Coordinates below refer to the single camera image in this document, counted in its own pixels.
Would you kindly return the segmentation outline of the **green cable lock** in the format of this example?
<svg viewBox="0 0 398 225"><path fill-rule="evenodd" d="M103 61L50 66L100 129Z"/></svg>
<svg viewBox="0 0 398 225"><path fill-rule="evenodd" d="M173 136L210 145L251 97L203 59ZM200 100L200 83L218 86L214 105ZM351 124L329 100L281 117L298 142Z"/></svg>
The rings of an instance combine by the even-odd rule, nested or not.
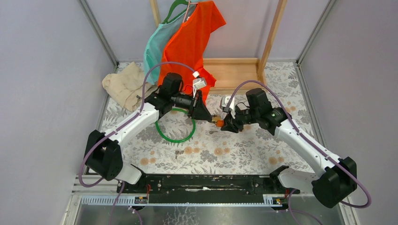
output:
<svg viewBox="0 0 398 225"><path fill-rule="evenodd" d="M169 137L167 137L166 135L164 135L164 134L162 133L161 129L160 129L160 126L159 126L159 124L158 124L158 121L156 121L154 124L155 124L156 130L158 131L159 135L160 135L164 140L166 140L166 141L168 141L168 142L170 142L170 143L183 143L183 142L188 141L189 139L191 139L192 136L194 135L195 131L196 131L196 121L195 121L193 118L191 118L191 122L192 122L192 131L191 131L185 138L179 139L179 140L170 139Z"/></svg>

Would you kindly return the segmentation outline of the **silver cable lock keys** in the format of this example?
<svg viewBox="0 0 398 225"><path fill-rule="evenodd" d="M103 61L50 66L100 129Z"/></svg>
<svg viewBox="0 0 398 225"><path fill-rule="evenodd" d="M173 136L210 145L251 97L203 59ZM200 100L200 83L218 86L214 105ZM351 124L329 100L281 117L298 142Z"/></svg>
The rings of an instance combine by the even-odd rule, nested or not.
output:
<svg viewBox="0 0 398 225"><path fill-rule="evenodd" d="M184 154L184 150L176 150L176 151L175 151L175 159L177 159L177 157L178 157L179 155L182 155L182 154Z"/></svg>

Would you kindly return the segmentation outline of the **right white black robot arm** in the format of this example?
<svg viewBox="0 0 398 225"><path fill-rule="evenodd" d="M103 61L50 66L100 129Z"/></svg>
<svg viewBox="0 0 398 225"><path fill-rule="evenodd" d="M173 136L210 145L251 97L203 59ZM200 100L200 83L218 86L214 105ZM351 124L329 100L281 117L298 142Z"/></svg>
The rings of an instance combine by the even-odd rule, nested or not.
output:
<svg viewBox="0 0 398 225"><path fill-rule="evenodd" d="M220 108L226 116L220 125L222 131L239 133L244 125L258 124L273 137L288 144L312 168L302 172L281 166L270 174L269 187L275 193L286 188L313 194L325 207L333 208L357 189L354 179L357 166L350 157L341 158L319 144L281 107L273 107L264 90L255 88L246 92L249 106L240 109L232 96L222 97Z"/></svg>

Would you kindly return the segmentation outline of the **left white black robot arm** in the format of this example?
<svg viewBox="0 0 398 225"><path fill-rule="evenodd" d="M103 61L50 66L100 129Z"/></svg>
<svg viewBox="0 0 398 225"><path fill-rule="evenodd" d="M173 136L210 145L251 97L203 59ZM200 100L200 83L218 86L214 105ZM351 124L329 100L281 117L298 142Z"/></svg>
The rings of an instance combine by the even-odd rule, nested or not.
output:
<svg viewBox="0 0 398 225"><path fill-rule="evenodd" d="M146 182L141 177L143 173L122 158L122 149L131 139L170 112L174 106L185 109L191 119L212 121L212 115L206 108L202 95L206 81L197 71L192 76L192 95L181 92L182 78L179 74L169 73L160 89L151 93L129 117L106 132L92 131L87 141L84 165L102 179L125 181L133 192L143 191Z"/></svg>

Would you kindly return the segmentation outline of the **floral patterned mat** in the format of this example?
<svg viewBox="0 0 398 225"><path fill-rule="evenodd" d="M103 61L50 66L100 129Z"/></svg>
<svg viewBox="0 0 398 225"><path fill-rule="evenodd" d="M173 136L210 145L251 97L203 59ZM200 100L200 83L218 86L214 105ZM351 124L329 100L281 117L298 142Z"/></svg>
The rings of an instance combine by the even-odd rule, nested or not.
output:
<svg viewBox="0 0 398 225"><path fill-rule="evenodd" d="M267 86L279 97L299 127L314 136L294 63L269 62L265 75ZM100 131L114 127L130 114L108 98ZM158 124L170 139L183 139L192 131L191 119L183 112L171 111ZM177 159L176 150L184 150ZM197 120L194 135L183 143L164 140L155 124L151 124L122 149L122 157L145 173L269 174L282 165L313 172L298 153L257 124L245 125L242 132L235 134Z"/></svg>

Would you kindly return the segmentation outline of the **wooden clothes rack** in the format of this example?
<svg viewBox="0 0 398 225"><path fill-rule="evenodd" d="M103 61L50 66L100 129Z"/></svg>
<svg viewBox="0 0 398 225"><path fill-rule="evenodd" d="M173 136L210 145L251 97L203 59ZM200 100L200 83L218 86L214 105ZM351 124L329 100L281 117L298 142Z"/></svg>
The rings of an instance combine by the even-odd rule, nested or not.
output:
<svg viewBox="0 0 398 225"><path fill-rule="evenodd" d="M216 79L215 86L210 88L209 93L223 93L237 87L246 80L256 80L265 83L264 68L269 57L273 41L283 16L286 1L278 2L272 26L268 35L267 43L260 60L255 58L203 58L203 67ZM192 94L192 73L195 72L191 67L180 62L160 62L159 77L156 78L158 86L163 84L167 74L177 73L182 77L183 93Z"/></svg>

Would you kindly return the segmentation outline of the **orange t-shirt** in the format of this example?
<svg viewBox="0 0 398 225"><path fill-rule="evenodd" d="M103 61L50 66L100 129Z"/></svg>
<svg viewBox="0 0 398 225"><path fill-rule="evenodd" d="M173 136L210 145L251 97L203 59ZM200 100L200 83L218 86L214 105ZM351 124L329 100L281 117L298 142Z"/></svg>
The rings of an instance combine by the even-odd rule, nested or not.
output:
<svg viewBox="0 0 398 225"><path fill-rule="evenodd" d="M182 23L176 34L166 44L162 62L180 62L205 78L206 87L200 89L206 101L210 88L216 79L203 67L203 53L212 32L226 24L223 16L213 1L199 2L190 18Z"/></svg>

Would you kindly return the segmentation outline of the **beige crumpled cloth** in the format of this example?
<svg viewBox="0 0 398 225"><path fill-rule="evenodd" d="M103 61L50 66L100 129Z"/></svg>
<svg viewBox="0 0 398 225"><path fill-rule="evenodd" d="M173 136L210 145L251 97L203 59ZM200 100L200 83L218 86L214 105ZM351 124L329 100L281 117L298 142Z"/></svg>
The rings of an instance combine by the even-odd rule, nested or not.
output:
<svg viewBox="0 0 398 225"><path fill-rule="evenodd" d="M156 90L156 86L144 82L145 72L139 64L129 63L121 72L105 76L102 86L108 95L121 107L133 112L142 103L142 98Z"/></svg>

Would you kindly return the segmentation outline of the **teal t-shirt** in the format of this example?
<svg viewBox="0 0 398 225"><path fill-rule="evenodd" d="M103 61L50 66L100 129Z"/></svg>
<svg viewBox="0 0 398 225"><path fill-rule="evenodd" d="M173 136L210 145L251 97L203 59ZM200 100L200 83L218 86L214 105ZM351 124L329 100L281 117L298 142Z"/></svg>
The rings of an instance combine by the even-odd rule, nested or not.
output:
<svg viewBox="0 0 398 225"><path fill-rule="evenodd" d="M144 72L147 73L151 68L161 62L163 51L169 42L169 40L175 35L182 23L190 16L195 10L196 5L188 3L188 6L178 6L171 18L174 18L177 14L182 14L177 17L174 21L158 25L155 32L150 36L143 57Z"/></svg>

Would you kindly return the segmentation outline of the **green clothes hanger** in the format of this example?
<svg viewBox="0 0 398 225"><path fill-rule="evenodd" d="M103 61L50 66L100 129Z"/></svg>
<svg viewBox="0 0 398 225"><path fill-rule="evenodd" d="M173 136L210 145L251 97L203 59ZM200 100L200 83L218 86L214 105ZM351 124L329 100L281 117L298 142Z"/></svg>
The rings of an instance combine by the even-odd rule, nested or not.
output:
<svg viewBox="0 0 398 225"><path fill-rule="evenodd" d="M171 18L174 10L180 5L188 6L188 1L187 0L175 0L175 1L173 1L173 3L170 6L170 9L168 11L168 14L167 14L166 18L163 20L162 24L170 23L170 22L174 21L177 17L179 17L182 14L182 12L181 12L181 13L177 14L174 18Z"/></svg>

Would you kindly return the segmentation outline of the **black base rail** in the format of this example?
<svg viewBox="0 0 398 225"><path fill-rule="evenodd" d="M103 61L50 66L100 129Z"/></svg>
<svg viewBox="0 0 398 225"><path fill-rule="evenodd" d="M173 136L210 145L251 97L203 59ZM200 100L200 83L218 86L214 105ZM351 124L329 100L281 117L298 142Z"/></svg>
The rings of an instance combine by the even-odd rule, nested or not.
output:
<svg viewBox="0 0 398 225"><path fill-rule="evenodd" d="M149 203L160 204L262 204L265 196L282 200L291 191L274 175L144 174L136 184L117 188L119 193L143 194Z"/></svg>

